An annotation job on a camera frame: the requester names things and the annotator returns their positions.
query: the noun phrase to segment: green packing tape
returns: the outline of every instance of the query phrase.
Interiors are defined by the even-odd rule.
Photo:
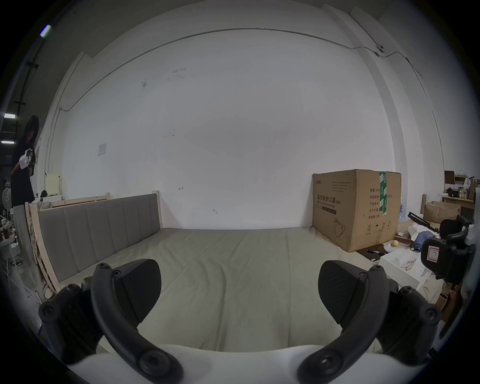
[[[379,172],[380,174],[380,208],[379,211],[387,214],[387,174]]]

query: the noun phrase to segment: wall outlet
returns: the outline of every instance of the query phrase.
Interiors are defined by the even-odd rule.
[[[107,144],[100,144],[98,146],[98,155],[103,155],[105,153],[105,148],[107,147]]]

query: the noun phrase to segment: white container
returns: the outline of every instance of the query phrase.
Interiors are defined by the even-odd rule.
[[[430,270],[421,263],[420,253],[408,249],[397,249],[380,258],[387,276],[395,280],[401,287],[411,286],[419,290],[430,276]]]

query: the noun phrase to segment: white object in hand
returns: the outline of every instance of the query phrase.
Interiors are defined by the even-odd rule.
[[[19,163],[21,169],[25,169],[30,165],[30,161],[32,160],[32,154],[33,150],[29,148],[25,151],[25,154],[20,157]]]

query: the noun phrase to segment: black t-shirt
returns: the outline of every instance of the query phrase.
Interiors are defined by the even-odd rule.
[[[18,142],[13,149],[12,154],[12,169],[20,161],[20,157],[25,154],[27,149],[33,149],[33,145],[25,142]],[[35,199],[33,194],[32,183],[30,182],[30,175],[28,169],[32,169],[32,175],[35,167],[35,152],[33,152],[30,165],[24,169],[18,169],[12,175],[12,206],[23,205],[25,202],[31,203]]]

